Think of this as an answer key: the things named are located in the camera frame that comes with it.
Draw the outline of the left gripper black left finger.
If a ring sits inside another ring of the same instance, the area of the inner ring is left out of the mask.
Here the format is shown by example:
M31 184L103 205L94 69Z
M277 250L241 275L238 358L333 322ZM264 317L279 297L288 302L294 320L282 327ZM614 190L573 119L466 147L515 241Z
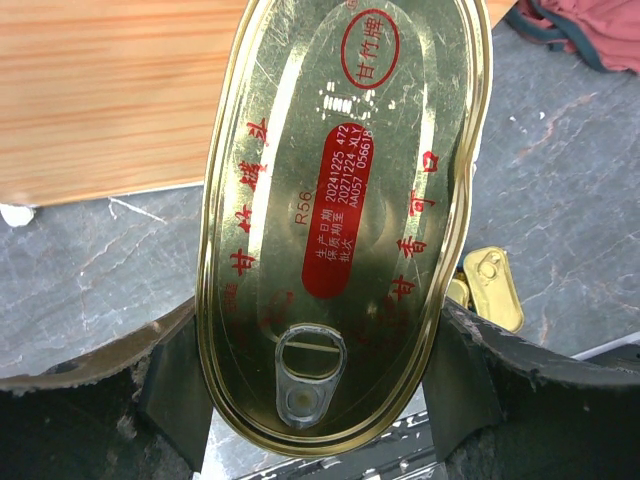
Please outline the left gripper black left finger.
M1 381L4 479L189 479L211 424L195 303L39 375Z

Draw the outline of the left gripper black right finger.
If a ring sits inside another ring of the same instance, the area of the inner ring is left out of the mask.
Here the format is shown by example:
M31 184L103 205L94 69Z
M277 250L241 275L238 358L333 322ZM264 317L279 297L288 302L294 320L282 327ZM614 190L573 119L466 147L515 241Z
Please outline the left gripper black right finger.
M567 357L445 302L423 386L451 479L636 479L639 336Z

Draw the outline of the gold rectangular tin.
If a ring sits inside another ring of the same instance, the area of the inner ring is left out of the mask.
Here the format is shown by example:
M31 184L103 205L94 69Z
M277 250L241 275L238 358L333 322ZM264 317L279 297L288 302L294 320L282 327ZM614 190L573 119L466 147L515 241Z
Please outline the gold rectangular tin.
M469 308L471 294L467 283L459 278L453 278L446 293L447 297L462 306Z
M463 260L476 313L515 333L524 324L524 313L513 282L506 251L490 246L469 252Z

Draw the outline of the red oval tin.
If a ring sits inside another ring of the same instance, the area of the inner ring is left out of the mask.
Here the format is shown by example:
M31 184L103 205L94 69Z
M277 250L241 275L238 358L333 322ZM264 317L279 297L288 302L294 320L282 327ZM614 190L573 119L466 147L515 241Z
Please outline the red oval tin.
M425 370L492 81L482 1L251 1L214 124L197 340L239 435L324 457Z

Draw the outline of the wooden cube cabinet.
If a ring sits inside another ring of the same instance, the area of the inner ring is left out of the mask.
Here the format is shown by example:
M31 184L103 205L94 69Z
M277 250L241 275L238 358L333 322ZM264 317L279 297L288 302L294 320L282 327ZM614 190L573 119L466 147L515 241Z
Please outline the wooden cube cabinet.
M1 200L201 184L205 227L466 218L486 1L5 1Z

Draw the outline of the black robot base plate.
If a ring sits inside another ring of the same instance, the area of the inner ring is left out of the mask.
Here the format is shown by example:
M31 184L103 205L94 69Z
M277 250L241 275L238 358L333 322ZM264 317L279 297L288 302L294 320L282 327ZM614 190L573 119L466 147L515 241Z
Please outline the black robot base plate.
M195 479L445 479L436 460L424 395L378 439L351 453L304 460L284 458L241 439L213 415L202 469Z

